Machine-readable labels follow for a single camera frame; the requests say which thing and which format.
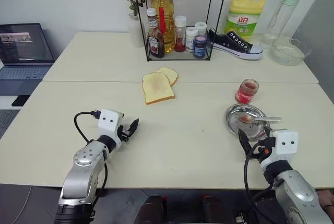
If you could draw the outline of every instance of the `laptop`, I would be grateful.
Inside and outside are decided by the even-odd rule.
[[[0,25],[0,96],[31,95],[54,63],[39,23]]]

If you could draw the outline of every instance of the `cooking oil bottle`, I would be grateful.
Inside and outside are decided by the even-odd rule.
[[[163,33],[165,53],[169,53],[175,48],[173,0],[151,0],[151,6],[156,9],[159,28]]]

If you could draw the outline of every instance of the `white vase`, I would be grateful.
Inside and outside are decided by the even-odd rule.
[[[138,15],[134,16],[133,13],[129,13],[128,26],[129,26],[129,32],[130,32],[130,38],[131,38],[132,44],[137,48],[143,47],[144,40],[142,38],[140,20],[138,18]]]

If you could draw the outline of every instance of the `dish soap bottle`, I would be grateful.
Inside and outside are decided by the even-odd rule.
[[[159,30],[156,10],[154,8],[147,9],[148,17],[148,42],[150,44],[151,54],[157,58],[162,58],[165,55],[165,49],[163,44],[163,35]]]
[[[151,0],[151,7],[156,9],[159,28],[163,34],[165,52],[169,53],[175,48],[173,0]]]
[[[233,30],[249,41],[265,2],[266,0],[232,0],[225,33]]]

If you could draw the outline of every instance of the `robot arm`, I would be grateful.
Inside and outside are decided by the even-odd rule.
[[[98,114],[100,137],[75,153],[59,198],[56,224],[88,224],[93,220],[98,176],[105,161],[137,129],[139,119],[125,130],[121,125],[124,114],[105,109]]]
[[[289,224],[331,224],[329,217],[319,205],[318,194],[298,171],[293,170],[289,161],[297,152],[298,133],[289,130],[267,129],[269,135],[259,141],[257,159],[268,183],[273,183],[276,199],[284,210]],[[246,154],[251,146],[242,130],[239,140]]]

